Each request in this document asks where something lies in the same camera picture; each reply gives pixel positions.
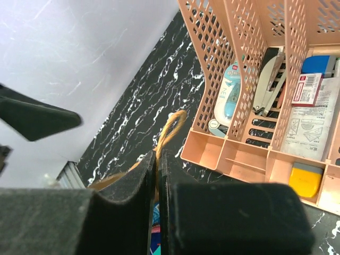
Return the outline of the brown paper bag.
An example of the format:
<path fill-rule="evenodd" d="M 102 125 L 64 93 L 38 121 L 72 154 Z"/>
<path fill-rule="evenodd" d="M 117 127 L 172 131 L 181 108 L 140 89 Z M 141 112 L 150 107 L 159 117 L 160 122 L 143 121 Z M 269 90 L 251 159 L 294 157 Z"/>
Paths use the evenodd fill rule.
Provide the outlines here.
<path fill-rule="evenodd" d="M 161 131 L 157 146 L 152 150 L 153 152 L 156 153 L 155 154 L 156 185 L 155 185 L 155 195 L 154 195 L 154 199 L 156 202 L 159 201 L 159 184 L 158 184 L 157 179 L 159 175 L 159 165 L 160 165 L 160 157 L 162 155 L 162 150 L 178 134 L 179 130 L 184 125 L 186 118 L 187 118 L 186 110 L 179 110 L 175 112 L 171 117 L 169 117 Z M 108 199 L 103 198 L 103 196 L 100 195 L 98 192 L 112 185 L 119 179 L 123 178 L 126 174 L 128 174 L 129 172 L 137 168 L 139 164 L 141 164 L 141 162 L 136 162 L 127 171 L 119 172 L 109 177 L 106 177 L 102 180 L 99 180 L 91 184 L 90 186 L 88 186 L 88 188 L 96 192 L 96 193 L 93 193 L 95 198 L 100 198 L 100 200 L 108 201 Z"/>

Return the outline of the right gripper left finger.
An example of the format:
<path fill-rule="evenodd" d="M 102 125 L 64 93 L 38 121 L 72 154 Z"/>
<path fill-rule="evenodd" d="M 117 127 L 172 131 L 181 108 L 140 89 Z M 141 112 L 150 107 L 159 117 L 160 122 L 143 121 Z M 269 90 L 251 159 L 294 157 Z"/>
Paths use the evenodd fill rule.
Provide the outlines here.
<path fill-rule="evenodd" d="M 1 189 L 1 254 L 148 254 L 156 157 L 106 188 Z"/>

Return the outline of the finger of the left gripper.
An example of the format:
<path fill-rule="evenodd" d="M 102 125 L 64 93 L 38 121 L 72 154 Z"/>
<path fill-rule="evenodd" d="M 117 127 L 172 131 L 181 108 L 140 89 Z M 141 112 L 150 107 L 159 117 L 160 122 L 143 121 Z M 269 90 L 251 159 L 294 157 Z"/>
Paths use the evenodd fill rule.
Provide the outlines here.
<path fill-rule="evenodd" d="M 76 112 L 42 103 L 3 84 L 1 119 L 29 141 L 37 141 L 82 124 L 82 118 Z"/>

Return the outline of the blue snack pouch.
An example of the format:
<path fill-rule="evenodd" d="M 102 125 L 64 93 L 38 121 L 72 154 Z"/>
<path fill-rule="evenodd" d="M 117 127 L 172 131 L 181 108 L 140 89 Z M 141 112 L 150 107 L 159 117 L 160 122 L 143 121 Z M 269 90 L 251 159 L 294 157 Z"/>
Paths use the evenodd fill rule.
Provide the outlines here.
<path fill-rule="evenodd" d="M 151 227 L 150 254 L 161 255 L 161 229 L 159 202 L 154 204 Z"/>

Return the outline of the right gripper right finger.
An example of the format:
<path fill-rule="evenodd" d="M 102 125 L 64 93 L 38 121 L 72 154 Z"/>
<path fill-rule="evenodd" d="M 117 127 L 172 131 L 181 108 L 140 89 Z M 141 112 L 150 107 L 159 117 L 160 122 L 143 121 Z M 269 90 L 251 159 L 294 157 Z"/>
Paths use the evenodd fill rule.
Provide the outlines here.
<path fill-rule="evenodd" d="M 162 254 L 310 254 L 315 236 L 297 194 L 280 183 L 200 183 L 163 151 Z"/>

